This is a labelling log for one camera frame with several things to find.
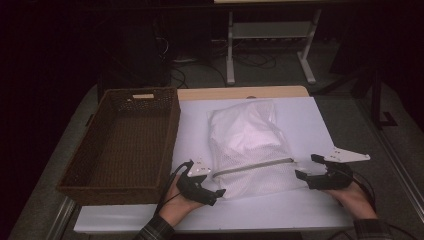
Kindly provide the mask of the person's right hand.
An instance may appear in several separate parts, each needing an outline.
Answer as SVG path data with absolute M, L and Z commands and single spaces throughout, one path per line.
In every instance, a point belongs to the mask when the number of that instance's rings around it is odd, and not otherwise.
M 325 193 L 339 201 L 356 220 L 378 218 L 375 210 L 369 203 L 366 194 L 357 183 L 352 182 L 344 189 L 325 190 Z

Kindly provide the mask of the person's left hand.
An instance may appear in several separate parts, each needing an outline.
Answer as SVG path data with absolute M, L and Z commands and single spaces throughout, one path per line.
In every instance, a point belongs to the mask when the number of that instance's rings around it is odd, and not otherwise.
M 166 203 L 159 210 L 159 216 L 170 226 L 177 226 L 188 214 L 202 207 L 201 203 L 186 199 L 173 185 L 166 194 Z

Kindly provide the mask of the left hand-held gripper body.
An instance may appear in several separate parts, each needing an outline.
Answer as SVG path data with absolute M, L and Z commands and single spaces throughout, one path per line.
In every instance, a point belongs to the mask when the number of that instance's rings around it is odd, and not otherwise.
M 208 175 L 211 169 L 201 161 L 189 160 L 183 163 L 186 169 L 177 181 L 177 188 L 186 199 L 213 206 L 217 201 L 215 192 L 202 187 L 200 177 Z

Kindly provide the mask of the black metal stand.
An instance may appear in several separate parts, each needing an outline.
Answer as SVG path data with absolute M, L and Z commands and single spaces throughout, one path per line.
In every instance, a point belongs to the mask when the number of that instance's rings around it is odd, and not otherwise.
M 371 91 L 370 117 L 374 126 L 379 130 L 388 126 L 397 126 L 397 122 L 389 112 L 381 111 L 382 80 L 377 67 L 361 67 L 328 86 L 313 91 L 312 95 L 327 95 L 353 80 L 355 80 L 355 83 L 349 91 L 353 98 L 363 99 L 368 91 Z

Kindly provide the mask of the white mesh laundry bag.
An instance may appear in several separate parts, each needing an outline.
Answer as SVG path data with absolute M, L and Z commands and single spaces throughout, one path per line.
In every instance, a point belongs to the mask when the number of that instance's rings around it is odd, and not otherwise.
M 209 115 L 213 181 L 226 199 L 263 196 L 305 186 L 270 100 L 237 104 Z

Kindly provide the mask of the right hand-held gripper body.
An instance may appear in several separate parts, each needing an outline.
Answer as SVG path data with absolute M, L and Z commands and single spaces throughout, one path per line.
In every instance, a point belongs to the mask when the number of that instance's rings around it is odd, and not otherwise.
M 338 190 L 347 188 L 353 182 L 353 171 L 348 166 L 351 162 L 368 161 L 368 154 L 361 154 L 334 147 L 327 155 L 323 156 L 326 172 L 322 175 L 308 175 L 307 181 L 310 189 Z

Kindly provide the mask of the white metal desk frame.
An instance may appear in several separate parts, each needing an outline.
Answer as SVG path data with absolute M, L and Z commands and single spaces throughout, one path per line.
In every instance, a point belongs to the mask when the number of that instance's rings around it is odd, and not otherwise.
M 230 12 L 228 19 L 226 56 L 227 83 L 230 85 L 235 84 L 233 59 L 234 40 L 302 38 L 306 40 L 306 43 L 303 49 L 297 53 L 297 57 L 306 81 L 309 84 L 315 84 L 316 79 L 308 63 L 308 54 L 318 27 L 321 12 L 321 9 L 315 10 L 313 18 L 309 21 L 251 23 L 234 22 L 233 13 Z

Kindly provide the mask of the white table mat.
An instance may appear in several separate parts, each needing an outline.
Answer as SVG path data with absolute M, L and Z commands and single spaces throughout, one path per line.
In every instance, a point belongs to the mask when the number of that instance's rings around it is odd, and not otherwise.
M 240 99 L 193 100 L 180 103 L 181 116 L 173 166 L 193 159 L 212 165 L 208 146 L 208 114 L 240 104 Z M 283 130 L 294 159 L 307 169 L 321 170 L 312 154 L 326 155 L 333 142 L 311 97 L 275 98 L 277 126 Z M 85 206 L 74 231 L 87 234 L 130 233 L 151 219 L 153 205 Z M 191 212 L 176 226 L 185 233 L 243 232 L 260 230 L 300 231 L 342 228 L 352 225 L 350 216 L 329 195 L 307 186 L 260 197 L 218 200 Z

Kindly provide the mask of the brown wicker basket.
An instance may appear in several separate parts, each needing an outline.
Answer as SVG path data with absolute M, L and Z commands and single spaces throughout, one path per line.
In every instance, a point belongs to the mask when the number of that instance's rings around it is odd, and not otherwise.
M 172 87 L 106 91 L 57 190 L 81 206 L 157 203 L 180 113 Z

